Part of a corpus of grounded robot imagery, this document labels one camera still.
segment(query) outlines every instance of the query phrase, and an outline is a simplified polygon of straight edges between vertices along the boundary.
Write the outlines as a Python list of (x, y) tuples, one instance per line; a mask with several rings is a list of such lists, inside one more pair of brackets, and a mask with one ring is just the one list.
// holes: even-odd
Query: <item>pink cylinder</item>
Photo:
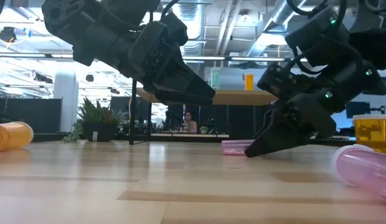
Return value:
[(224, 155), (244, 156), (244, 151), (254, 140), (225, 140), (222, 141), (222, 152)]
[(344, 146), (334, 154), (332, 165), (335, 174), (346, 184), (386, 199), (386, 154), (358, 144)]

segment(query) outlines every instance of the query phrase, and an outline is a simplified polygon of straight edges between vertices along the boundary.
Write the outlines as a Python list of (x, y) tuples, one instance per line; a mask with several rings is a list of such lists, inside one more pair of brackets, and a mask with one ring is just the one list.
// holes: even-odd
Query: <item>wooden shelf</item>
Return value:
[[(142, 88), (136, 90), (137, 94), (151, 103), (160, 103), (156, 97)], [(263, 90), (217, 90), (213, 105), (268, 105), (277, 100), (277, 97)]]

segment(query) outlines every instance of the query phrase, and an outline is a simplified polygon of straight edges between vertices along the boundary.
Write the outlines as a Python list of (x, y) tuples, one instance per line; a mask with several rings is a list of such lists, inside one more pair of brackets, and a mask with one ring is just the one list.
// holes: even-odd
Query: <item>robotic arm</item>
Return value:
[[(257, 84), (279, 100), (267, 112), (263, 127), (245, 151), (248, 157), (305, 145), (314, 133), (329, 138), (336, 132), (331, 115), (344, 111), (350, 100), (361, 93), (386, 94), (385, 80), (377, 71), (386, 68), (386, 63), (380, 63), (386, 62), (386, 55), (384, 58), (372, 57), (372, 53), (361, 46), (368, 44), (364, 42), (365, 38), (373, 35), (379, 40), (383, 33), (372, 34), (370, 30), (351, 35), (342, 25), (347, 1), (340, 2), (336, 14), (326, 1), (313, 11), (305, 12), (292, 0), (287, 0), (294, 11), (308, 17), (308, 22), (286, 36), (295, 59), (285, 67), (270, 65)], [(302, 51), (301, 55), (298, 55), (297, 48)], [(311, 71), (301, 63), (303, 57), (313, 67), (325, 67), (318, 72)], [(291, 73), (295, 64), (308, 75)]]
[(211, 104), (215, 95), (183, 61), (187, 27), (175, 14), (140, 26), (160, 0), (46, 0), (47, 30), (73, 45), (73, 59), (86, 66), (97, 58), (143, 84), (165, 104)]

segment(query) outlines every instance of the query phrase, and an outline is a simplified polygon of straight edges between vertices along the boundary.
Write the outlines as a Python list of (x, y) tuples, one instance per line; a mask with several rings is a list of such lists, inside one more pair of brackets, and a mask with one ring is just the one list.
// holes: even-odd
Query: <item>woman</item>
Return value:
[(185, 112), (185, 120), (183, 125), (190, 133), (197, 133), (197, 123), (192, 120), (192, 114), (188, 111)]

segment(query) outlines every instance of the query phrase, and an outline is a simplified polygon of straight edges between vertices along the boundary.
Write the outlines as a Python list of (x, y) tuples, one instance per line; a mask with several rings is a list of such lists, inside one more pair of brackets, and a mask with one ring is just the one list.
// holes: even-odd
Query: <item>plant pot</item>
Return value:
[(109, 142), (115, 138), (117, 124), (82, 123), (83, 134), (91, 142)]

